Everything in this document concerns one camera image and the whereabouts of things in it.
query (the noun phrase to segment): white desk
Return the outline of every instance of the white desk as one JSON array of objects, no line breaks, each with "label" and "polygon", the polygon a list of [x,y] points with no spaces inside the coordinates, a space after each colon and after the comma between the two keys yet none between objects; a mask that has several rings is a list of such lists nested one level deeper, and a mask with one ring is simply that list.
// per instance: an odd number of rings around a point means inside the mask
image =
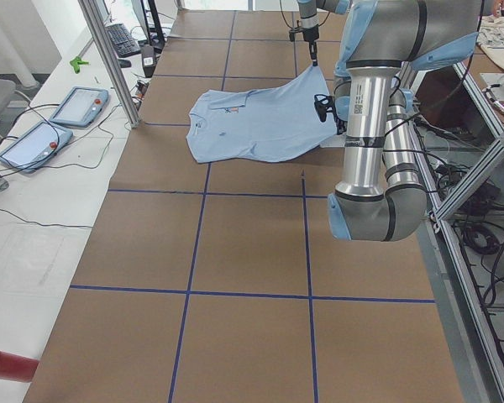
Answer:
[{"label": "white desk", "polygon": [[[69,65],[89,38],[86,29],[31,102],[32,106],[59,103],[73,86],[108,89],[108,105],[89,128],[75,130],[75,136],[85,134],[119,103],[94,44],[82,56],[90,65],[82,65],[80,74],[75,74]],[[133,73],[144,73],[139,55],[129,59],[133,67],[122,72],[132,88],[138,80]],[[44,109],[40,113],[47,118],[52,111]],[[10,135],[21,135],[39,120],[36,113],[25,113]],[[0,193],[0,207],[31,221],[93,225],[129,135],[126,122],[123,109],[118,107],[102,125],[115,137],[98,168],[72,166],[8,176],[9,188]],[[109,139],[109,134],[95,129],[63,149],[49,165],[95,165]],[[40,358],[89,233],[86,229],[28,225],[0,212],[0,350]],[[0,403],[21,402],[28,387],[29,384],[0,380]]]}]

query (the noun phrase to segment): computer monitor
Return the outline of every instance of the computer monitor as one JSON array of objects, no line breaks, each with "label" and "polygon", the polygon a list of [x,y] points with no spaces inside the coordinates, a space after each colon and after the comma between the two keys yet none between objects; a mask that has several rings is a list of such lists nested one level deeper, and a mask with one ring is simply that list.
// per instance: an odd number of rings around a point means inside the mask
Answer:
[{"label": "computer monitor", "polygon": [[103,0],[110,14],[109,22],[117,22],[125,25],[134,39],[140,44],[149,41],[148,35],[144,30],[144,17],[139,18],[136,13],[138,4],[141,0]]},{"label": "computer monitor", "polygon": [[[166,41],[162,33],[155,0],[131,0],[131,3],[148,43],[155,48],[157,53],[160,53],[164,49]],[[153,28],[151,27],[148,15],[153,21]]]}]

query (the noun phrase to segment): aluminum frame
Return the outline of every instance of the aluminum frame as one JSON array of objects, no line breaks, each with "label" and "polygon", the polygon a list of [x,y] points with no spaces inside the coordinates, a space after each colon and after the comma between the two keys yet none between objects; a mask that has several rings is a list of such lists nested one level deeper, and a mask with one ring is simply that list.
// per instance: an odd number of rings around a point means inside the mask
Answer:
[{"label": "aluminum frame", "polygon": [[81,6],[84,19],[86,20],[87,26],[92,33],[93,41],[101,55],[102,63],[107,69],[114,90],[118,94],[119,101],[127,115],[131,128],[136,128],[139,125],[140,117],[130,95],[129,88],[127,87],[127,82],[119,67],[118,59],[114,54],[114,49],[107,35],[104,22],[102,21],[95,0],[78,0],[78,4]]},{"label": "aluminum frame", "polygon": [[[458,63],[454,66],[459,77],[465,73],[465,66]],[[412,71],[410,65],[405,63],[400,73],[403,88],[413,88],[415,81],[422,78],[422,73]],[[465,202],[468,197],[481,185],[491,174],[494,167],[498,166],[504,160],[504,126],[500,119],[495,115],[487,100],[482,96],[480,89],[475,84],[474,79],[469,75],[466,76],[464,82],[467,92],[470,94],[473,102],[480,111],[486,124],[490,128],[495,141],[491,144],[488,150],[478,160],[476,165],[465,175],[464,179],[455,187],[443,201],[441,201],[437,192],[429,194],[433,206],[434,215],[434,230],[436,233],[442,233],[444,241],[447,245],[450,258],[454,263],[454,268],[463,290],[466,304],[469,308],[470,315],[478,331],[478,337],[486,354],[486,360],[491,367],[493,378],[496,383],[497,391],[504,403],[504,365],[501,361],[500,354],[497,350],[493,333],[487,322],[485,313],[480,308],[479,297],[472,283],[469,268],[465,264],[463,254],[459,248],[459,240],[452,226],[447,221],[455,211]],[[422,152],[418,138],[413,128],[411,127],[412,147],[416,151]],[[423,154],[416,154],[416,160],[420,171],[422,172],[423,182],[429,191],[436,191],[433,176],[429,171],[427,161]]]}]

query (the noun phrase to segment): gray arm segment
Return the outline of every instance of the gray arm segment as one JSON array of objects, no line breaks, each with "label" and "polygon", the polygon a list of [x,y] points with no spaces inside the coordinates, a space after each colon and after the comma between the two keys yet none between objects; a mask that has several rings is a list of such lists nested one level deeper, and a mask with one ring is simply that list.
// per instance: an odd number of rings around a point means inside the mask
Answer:
[{"label": "gray arm segment", "polygon": [[[408,123],[385,138],[407,117],[402,94],[391,96],[391,81],[404,61],[431,70],[470,56],[480,5],[480,0],[353,1],[335,70],[337,85],[351,81],[344,170],[328,200],[337,238],[398,240],[422,221],[426,193],[414,155],[392,152],[412,148]],[[386,191],[379,185],[381,160]]]}]

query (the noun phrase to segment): white cloth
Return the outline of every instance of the white cloth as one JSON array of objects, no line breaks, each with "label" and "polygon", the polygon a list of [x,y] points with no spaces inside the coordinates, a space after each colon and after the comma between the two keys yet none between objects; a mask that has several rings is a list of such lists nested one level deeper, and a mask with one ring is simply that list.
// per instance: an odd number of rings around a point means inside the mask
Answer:
[{"label": "white cloth", "polygon": [[478,45],[484,53],[504,70],[504,17],[482,20]]},{"label": "white cloth", "polygon": [[291,160],[336,134],[332,114],[321,123],[313,106],[316,94],[328,94],[319,66],[308,67],[278,88],[247,92],[210,90],[189,113],[186,136],[197,162],[246,158]]}]

